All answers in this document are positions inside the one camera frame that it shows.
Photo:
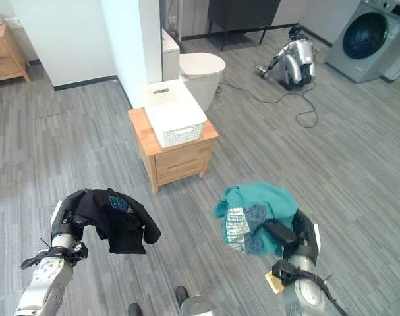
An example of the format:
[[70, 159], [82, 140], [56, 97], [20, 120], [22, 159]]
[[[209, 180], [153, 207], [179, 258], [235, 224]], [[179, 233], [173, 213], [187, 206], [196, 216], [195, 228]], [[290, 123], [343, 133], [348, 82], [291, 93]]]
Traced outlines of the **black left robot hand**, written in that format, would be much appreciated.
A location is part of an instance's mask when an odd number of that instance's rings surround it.
[[61, 202], [59, 208], [54, 210], [51, 218], [52, 238], [62, 233], [76, 236], [76, 232], [74, 231], [73, 214], [85, 194], [85, 189], [71, 193]]

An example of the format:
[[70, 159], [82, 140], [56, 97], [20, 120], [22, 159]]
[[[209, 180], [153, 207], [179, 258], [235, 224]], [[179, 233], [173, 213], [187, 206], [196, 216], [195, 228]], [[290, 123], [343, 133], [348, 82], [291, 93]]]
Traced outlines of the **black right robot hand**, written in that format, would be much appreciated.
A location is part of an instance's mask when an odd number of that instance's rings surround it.
[[319, 249], [314, 224], [300, 209], [297, 209], [291, 224], [292, 229], [288, 229], [281, 221], [268, 219], [263, 227], [283, 247], [284, 260], [301, 256], [309, 259], [315, 266]]

